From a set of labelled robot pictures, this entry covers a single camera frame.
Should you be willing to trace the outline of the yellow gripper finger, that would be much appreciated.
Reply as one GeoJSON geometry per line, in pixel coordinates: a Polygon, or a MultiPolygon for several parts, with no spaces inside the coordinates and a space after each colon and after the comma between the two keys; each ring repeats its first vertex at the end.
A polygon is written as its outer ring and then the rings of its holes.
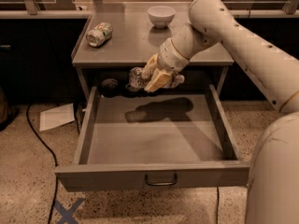
{"type": "Polygon", "coordinates": [[[144,66],[141,73],[143,79],[153,79],[156,77],[156,69],[158,67],[157,58],[157,54],[153,55],[144,66]]]}
{"type": "Polygon", "coordinates": [[[151,80],[146,85],[146,92],[155,92],[164,87],[172,78],[172,73],[164,69],[156,69],[151,76],[151,80]]]}

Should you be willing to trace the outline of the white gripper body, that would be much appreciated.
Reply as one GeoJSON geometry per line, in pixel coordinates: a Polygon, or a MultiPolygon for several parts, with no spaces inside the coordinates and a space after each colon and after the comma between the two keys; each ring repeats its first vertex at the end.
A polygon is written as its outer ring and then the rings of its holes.
{"type": "Polygon", "coordinates": [[[163,69],[180,72],[189,62],[176,50],[171,38],[167,38],[159,47],[157,63],[163,69]]]}

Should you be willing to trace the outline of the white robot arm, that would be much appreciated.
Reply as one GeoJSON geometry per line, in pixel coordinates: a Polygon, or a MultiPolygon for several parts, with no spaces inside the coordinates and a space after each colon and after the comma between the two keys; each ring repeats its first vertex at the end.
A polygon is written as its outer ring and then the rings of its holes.
{"type": "Polygon", "coordinates": [[[193,0],[189,20],[143,68],[145,90],[176,87],[196,53],[222,44],[283,114],[254,148],[245,224],[299,224],[299,61],[239,24],[221,0],[193,0]]]}

